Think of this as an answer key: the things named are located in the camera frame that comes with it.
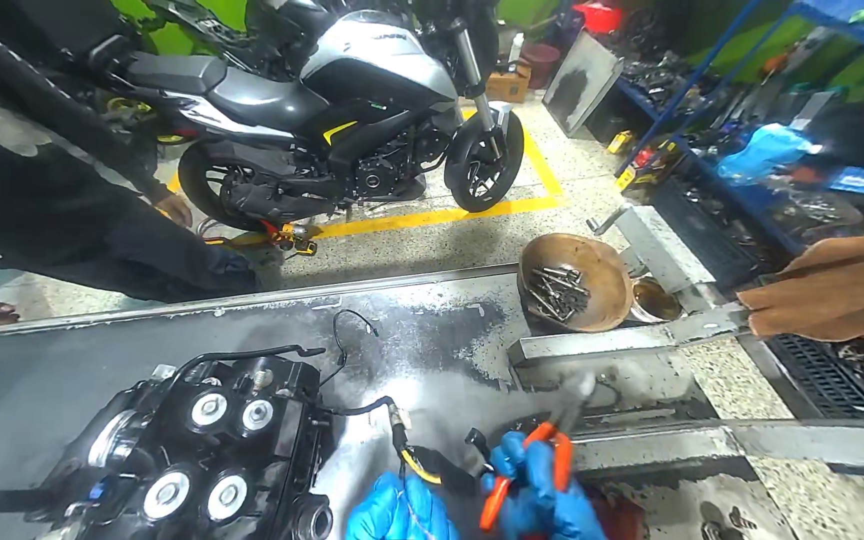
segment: front fork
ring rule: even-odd
[[[469,37],[469,29],[462,25],[462,29],[456,31],[455,39],[459,47],[459,56],[462,58],[462,66],[465,69],[465,77],[471,86],[477,87],[482,82],[482,71],[479,70],[479,64],[475,60],[475,51],[473,49],[473,41]],[[482,119],[482,127],[488,136],[489,144],[492,151],[499,158],[502,157],[501,145],[497,141],[497,128],[502,130],[502,135],[505,136],[509,132],[509,115],[512,112],[512,105],[504,101],[496,101],[489,103],[489,98],[486,97],[485,89],[479,95],[472,98],[475,102],[475,110],[478,112],[478,117]],[[497,117],[493,117],[493,111],[498,112]]]

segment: metal work table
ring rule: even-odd
[[[554,388],[575,369],[600,374],[587,426],[715,418],[676,350],[512,370],[507,350],[530,336],[515,272],[514,265],[502,265],[0,327],[0,489],[41,482],[95,412],[157,364],[299,343],[326,347],[312,363],[329,373],[337,353],[332,315],[342,308],[365,315],[380,337],[362,331],[355,317],[340,319],[349,365],[323,388],[325,402],[358,407],[390,395],[410,413],[410,441],[456,462],[475,458],[463,444],[469,428],[489,435],[550,411],[561,399]],[[330,497],[332,537],[339,538],[348,510],[380,472],[398,470],[398,459],[382,410],[336,424],[335,434],[338,449],[323,464],[314,491]],[[769,537],[794,538],[742,452],[717,455],[724,459],[714,462],[669,465],[658,458],[629,466],[620,447],[603,443],[598,457],[593,446],[580,449],[580,474],[637,501],[652,538],[699,537],[710,506],[723,515],[738,507]],[[618,468],[603,469],[609,464]],[[480,504],[446,499],[462,537],[476,537]],[[17,515],[0,515],[0,540],[41,531]]]

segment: bolts in bowl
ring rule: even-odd
[[[538,303],[541,314],[562,324],[589,306],[590,293],[582,286],[582,272],[571,268],[534,268],[525,289]]]

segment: blue glove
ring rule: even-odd
[[[551,534],[552,540],[607,540],[593,505],[582,487],[571,478],[562,492],[552,479],[555,452],[546,443],[522,448],[525,434],[509,431],[499,446],[492,449],[495,472],[519,480],[515,497],[510,492],[499,511],[499,526],[505,537],[515,540],[523,534]],[[482,486],[491,493],[496,486],[494,474],[482,477]]]
[[[459,540],[446,506],[418,476],[384,472],[348,517],[345,540]]]

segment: motorcycle engine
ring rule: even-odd
[[[323,351],[159,365],[66,448],[26,519],[49,540],[326,540],[329,498],[308,493],[330,429],[319,371],[280,356]]]
[[[383,197],[397,197],[414,190],[421,172],[419,164],[438,159],[451,141],[431,123],[417,129],[414,147],[409,140],[410,134],[402,133],[375,153],[359,160],[355,167],[355,189],[360,197],[382,200]]]
[[[391,195],[399,180],[403,163],[374,155],[359,161],[355,168],[355,187],[364,198]]]

